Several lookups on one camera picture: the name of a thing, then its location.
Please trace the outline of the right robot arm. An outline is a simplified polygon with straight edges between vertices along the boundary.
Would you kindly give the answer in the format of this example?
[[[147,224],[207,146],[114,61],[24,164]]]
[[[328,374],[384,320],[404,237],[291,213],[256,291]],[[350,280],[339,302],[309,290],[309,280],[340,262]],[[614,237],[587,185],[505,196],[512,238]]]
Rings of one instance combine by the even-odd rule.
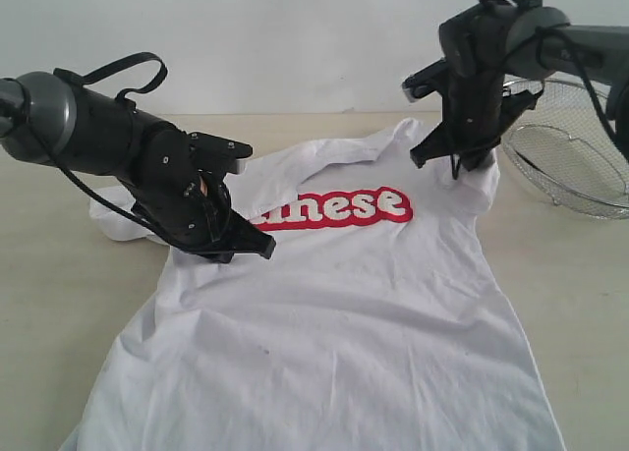
[[[541,0],[480,0],[438,28],[443,56],[408,77],[409,101],[434,92],[441,121],[410,151],[417,167],[448,157],[454,172],[475,170],[502,135],[540,95],[509,95],[506,76],[543,82],[555,73],[575,76],[589,93],[604,131],[628,153],[628,29],[575,26]]]

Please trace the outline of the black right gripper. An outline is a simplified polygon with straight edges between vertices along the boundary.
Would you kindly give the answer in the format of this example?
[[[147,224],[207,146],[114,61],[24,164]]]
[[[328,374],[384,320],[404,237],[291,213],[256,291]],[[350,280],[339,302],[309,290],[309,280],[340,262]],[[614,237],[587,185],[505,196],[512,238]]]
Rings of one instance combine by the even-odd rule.
[[[457,155],[466,171],[486,170],[496,162],[504,74],[484,71],[464,78],[452,67],[447,72],[447,110],[410,150],[411,160],[421,169],[431,160]]]

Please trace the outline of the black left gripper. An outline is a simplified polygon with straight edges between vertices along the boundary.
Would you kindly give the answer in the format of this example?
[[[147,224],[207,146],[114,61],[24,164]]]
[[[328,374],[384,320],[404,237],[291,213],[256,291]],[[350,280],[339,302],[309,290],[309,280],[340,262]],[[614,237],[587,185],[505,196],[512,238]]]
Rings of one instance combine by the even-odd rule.
[[[230,263],[234,254],[271,259],[273,237],[231,211],[222,179],[235,161],[206,143],[206,137],[174,128],[148,136],[130,167],[130,192],[150,222],[186,254],[217,264]]]

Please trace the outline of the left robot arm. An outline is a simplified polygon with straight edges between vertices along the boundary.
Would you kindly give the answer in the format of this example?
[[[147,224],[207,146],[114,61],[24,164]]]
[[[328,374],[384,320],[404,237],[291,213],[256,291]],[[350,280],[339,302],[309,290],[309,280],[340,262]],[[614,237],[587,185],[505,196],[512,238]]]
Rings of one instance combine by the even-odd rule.
[[[232,207],[224,183],[252,148],[187,133],[57,74],[1,82],[1,146],[14,159],[59,169],[94,201],[167,245],[216,263],[270,258],[273,238]]]

